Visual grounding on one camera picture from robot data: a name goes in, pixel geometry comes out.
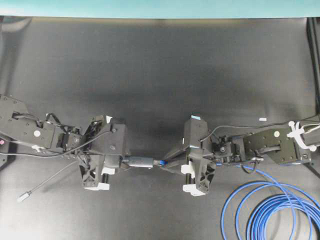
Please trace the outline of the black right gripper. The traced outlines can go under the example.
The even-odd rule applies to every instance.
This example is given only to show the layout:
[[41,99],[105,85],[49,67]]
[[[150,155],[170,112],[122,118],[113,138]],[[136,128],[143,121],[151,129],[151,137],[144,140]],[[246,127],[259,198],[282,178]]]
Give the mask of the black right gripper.
[[184,175],[182,190],[193,197],[209,193],[216,170],[213,143],[208,137],[208,123],[191,115],[184,123],[183,135],[163,157],[167,164],[160,168],[172,174]]

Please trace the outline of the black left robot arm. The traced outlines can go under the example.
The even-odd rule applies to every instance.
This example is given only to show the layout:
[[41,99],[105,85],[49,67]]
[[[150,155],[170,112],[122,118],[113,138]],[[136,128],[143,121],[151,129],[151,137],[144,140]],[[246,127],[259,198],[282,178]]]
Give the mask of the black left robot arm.
[[109,176],[122,167],[128,155],[127,126],[120,119],[94,116],[82,131],[61,123],[53,113],[40,120],[24,102],[5,95],[0,96],[0,136],[35,150],[36,158],[75,158],[82,187],[91,191],[109,190]]

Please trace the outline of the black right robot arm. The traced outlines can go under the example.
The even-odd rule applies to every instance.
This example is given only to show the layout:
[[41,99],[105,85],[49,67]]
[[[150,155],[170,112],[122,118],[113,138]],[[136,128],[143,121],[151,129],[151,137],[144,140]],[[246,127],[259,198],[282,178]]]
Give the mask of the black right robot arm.
[[252,164],[256,172],[264,157],[279,165],[305,164],[320,148],[320,123],[315,120],[246,126],[248,132],[238,135],[219,136],[218,129],[192,115],[177,145],[159,161],[163,169],[185,176],[182,190],[191,196],[208,194],[217,166]]

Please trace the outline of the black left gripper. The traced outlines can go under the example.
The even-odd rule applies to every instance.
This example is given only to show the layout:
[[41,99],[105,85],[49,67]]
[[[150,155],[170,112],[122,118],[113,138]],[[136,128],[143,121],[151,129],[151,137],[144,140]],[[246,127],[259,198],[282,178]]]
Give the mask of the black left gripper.
[[86,144],[78,154],[82,187],[90,191],[108,191],[109,177],[127,171],[129,149],[124,119],[99,115],[91,119],[86,131]]

